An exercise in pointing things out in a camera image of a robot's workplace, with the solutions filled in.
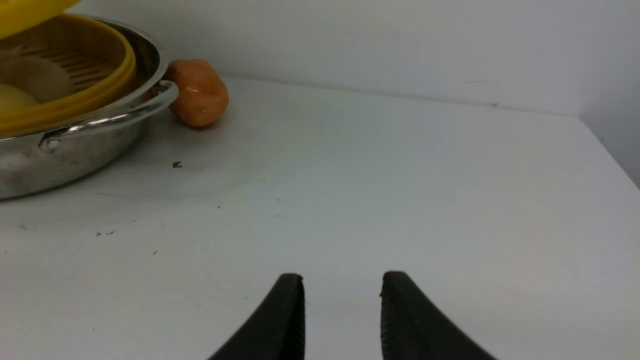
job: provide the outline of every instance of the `yellow lid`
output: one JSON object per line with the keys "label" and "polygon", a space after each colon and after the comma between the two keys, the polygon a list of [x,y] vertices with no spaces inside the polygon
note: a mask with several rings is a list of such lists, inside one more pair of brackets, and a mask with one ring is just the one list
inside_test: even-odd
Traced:
{"label": "yellow lid", "polygon": [[0,38],[32,28],[80,0],[0,0]]}

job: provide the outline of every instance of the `white countertop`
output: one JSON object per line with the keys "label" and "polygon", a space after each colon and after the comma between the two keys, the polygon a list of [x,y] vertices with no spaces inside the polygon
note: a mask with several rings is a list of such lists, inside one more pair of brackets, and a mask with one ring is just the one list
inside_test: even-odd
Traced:
{"label": "white countertop", "polygon": [[386,270],[501,360],[640,353],[640,193],[578,119],[227,84],[219,126],[0,202],[2,358],[204,360],[298,272],[307,358],[380,359]]}

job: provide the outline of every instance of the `stainless steel pot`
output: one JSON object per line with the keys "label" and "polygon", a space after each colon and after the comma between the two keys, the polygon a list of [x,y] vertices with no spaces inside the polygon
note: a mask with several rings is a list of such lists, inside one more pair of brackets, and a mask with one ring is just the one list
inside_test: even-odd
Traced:
{"label": "stainless steel pot", "polygon": [[0,199],[54,188],[103,167],[133,144],[151,115],[178,96],[174,83],[161,80],[168,59],[150,35],[97,20],[119,30],[131,43],[143,85],[70,125],[0,138]]}

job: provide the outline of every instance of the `white wall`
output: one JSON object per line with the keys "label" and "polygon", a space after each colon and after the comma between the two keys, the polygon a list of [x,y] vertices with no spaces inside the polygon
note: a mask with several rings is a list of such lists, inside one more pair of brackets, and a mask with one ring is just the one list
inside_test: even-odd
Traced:
{"label": "white wall", "polygon": [[223,74],[580,115],[640,184],[638,0],[84,0]]}

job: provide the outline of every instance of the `pot handle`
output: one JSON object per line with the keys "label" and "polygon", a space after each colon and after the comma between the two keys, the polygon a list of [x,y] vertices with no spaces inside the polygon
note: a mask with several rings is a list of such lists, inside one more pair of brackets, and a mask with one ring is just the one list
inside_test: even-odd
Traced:
{"label": "pot handle", "polygon": [[169,106],[169,104],[178,98],[179,94],[178,86],[168,80],[158,81],[158,84],[154,85],[151,88],[151,91],[157,95],[151,100],[133,110],[127,111],[126,113],[110,115],[107,117],[98,114],[82,121],[80,124],[69,125],[62,129],[47,133],[40,141],[40,149],[44,152],[51,153],[54,152],[60,142],[64,139],[95,135],[133,124]]}

